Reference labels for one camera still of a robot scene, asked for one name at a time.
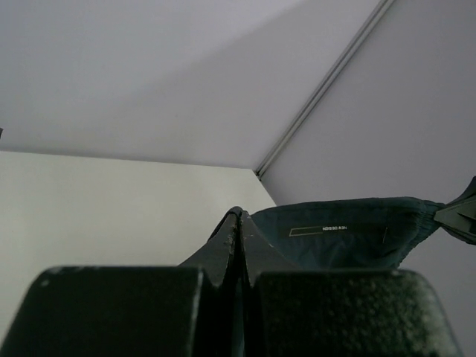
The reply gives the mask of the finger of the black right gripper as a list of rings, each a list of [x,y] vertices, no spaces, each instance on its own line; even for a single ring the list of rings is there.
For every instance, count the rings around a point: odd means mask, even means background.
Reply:
[[[449,212],[475,212],[475,177],[456,199],[446,205],[446,210]]]
[[[455,237],[475,238],[475,208],[439,210],[434,219]]]

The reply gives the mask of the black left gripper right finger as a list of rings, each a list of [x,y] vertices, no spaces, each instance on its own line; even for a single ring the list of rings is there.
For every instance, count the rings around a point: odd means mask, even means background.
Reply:
[[[242,212],[239,225],[243,280],[248,288],[262,273],[300,270],[265,239],[247,211]]]

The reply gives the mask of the dark navy shorts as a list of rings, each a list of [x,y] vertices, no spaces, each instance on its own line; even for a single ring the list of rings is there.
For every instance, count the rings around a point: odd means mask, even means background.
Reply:
[[[264,238],[302,269],[398,268],[438,228],[445,206],[412,197],[282,205],[252,214]]]

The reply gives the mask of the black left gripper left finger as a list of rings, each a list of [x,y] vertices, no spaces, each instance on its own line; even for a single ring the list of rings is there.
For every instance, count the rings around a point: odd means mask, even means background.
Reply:
[[[200,268],[218,292],[228,294],[236,285],[235,256],[242,208],[228,210],[207,242],[188,257],[180,268]]]

